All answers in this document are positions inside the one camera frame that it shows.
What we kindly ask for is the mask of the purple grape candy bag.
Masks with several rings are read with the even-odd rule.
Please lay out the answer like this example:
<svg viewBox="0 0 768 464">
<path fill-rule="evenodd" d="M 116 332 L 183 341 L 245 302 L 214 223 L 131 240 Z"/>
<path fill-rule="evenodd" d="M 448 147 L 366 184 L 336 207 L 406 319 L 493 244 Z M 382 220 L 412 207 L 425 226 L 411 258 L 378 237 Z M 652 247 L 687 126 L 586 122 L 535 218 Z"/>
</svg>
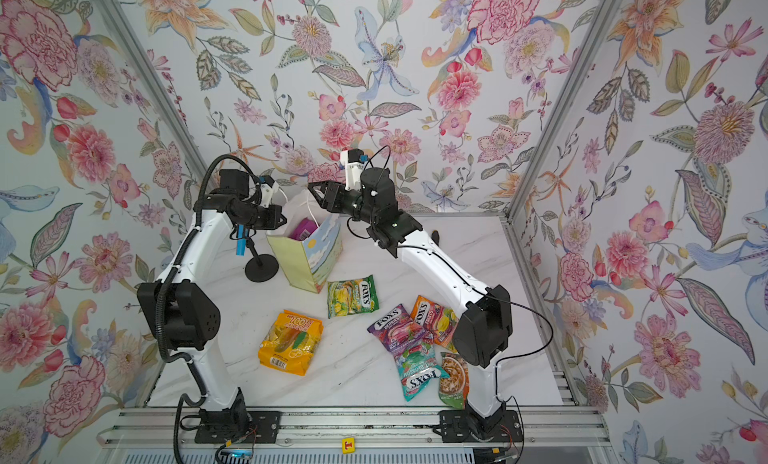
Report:
<svg viewBox="0 0 768 464">
<path fill-rule="evenodd" d="M 318 228 L 319 224 L 317 221 L 311 218 L 304 218 L 291 232 L 290 238 L 294 241 L 302 242 L 310 238 Z"/>
</svg>

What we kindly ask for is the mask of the painted landscape paper bag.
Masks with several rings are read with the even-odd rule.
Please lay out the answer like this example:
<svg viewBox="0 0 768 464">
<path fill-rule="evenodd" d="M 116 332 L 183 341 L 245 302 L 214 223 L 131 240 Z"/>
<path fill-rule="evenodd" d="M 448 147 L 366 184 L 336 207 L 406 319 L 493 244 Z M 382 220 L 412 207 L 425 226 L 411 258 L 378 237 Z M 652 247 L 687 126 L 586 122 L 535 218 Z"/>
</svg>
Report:
<svg viewBox="0 0 768 464">
<path fill-rule="evenodd" d="M 291 287 L 319 294 L 343 250 L 338 215 L 321 209 L 309 191 L 304 190 L 283 208 L 287 223 L 266 232 L 267 242 Z M 304 218 L 318 222 L 318 230 L 298 242 L 291 232 Z"/>
</svg>

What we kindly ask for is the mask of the green Fox's candy bag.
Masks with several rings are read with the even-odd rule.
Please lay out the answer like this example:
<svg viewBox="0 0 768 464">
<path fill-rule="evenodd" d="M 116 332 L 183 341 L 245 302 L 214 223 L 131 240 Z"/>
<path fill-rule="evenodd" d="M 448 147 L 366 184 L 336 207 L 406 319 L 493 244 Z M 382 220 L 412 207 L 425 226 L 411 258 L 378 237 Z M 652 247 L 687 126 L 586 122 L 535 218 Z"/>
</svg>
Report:
<svg viewBox="0 0 768 464">
<path fill-rule="evenodd" d="M 368 314 L 380 308 L 373 275 L 329 282 L 327 291 L 329 318 Z"/>
</svg>

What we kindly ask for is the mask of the teal Fox's candy bag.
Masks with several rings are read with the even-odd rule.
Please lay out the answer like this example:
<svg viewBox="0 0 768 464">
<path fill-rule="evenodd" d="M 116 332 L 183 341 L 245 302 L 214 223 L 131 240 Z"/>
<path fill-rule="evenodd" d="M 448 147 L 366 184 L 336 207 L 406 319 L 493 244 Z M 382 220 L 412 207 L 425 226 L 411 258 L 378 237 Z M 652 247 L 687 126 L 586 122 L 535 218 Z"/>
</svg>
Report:
<svg viewBox="0 0 768 464">
<path fill-rule="evenodd" d="M 414 399 L 429 382 L 448 378 L 449 374 L 437 362 L 430 343 L 416 344 L 395 356 L 404 399 Z"/>
</svg>

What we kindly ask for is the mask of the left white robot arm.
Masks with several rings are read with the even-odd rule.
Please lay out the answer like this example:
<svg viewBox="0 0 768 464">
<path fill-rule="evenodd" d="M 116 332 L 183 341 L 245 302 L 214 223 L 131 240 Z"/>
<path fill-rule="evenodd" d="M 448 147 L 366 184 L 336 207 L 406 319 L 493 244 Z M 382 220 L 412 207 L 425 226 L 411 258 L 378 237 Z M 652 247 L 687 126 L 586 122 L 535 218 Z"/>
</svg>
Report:
<svg viewBox="0 0 768 464">
<path fill-rule="evenodd" d="M 220 309 L 200 283 L 221 245 L 230 239 L 243 242 L 252 254 L 245 265 L 249 281 L 263 283 L 277 274 L 277 259 L 259 253 L 252 236 L 286 224 L 281 206 L 272 202 L 278 189 L 271 177 L 224 170 L 219 188 L 204 190 L 198 197 L 193 226 L 172 263 L 155 281 L 141 284 L 137 291 L 162 360 L 183 361 L 198 387 L 199 399 L 182 397 L 182 403 L 198 408 L 201 425 L 218 436 L 243 435 L 252 419 L 219 348 Z"/>
</svg>

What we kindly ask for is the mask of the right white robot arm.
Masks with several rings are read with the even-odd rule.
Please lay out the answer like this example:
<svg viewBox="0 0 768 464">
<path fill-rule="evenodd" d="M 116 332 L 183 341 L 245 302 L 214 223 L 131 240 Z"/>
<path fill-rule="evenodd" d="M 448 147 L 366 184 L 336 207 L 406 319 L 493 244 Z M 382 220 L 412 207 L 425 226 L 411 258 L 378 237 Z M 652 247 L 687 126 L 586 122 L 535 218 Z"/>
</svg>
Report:
<svg viewBox="0 0 768 464">
<path fill-rule="evenodd" d="M 401 210 L 387 170 L 364 170 L 352 185 L 311 183 L 308 190 L 322 209 L 365 223 L 379 248 L 422 276 L 454 311 L 458 318 L 454 346 L 470 371 L 468 425 L 477 437 L 487 439 L 501 426 L 506 412 L 498 396 L 495 366 L 513 333 L 509 292 L 501 285 L 489 287 L 463 270 L 415 217 Z"/>
</svg>

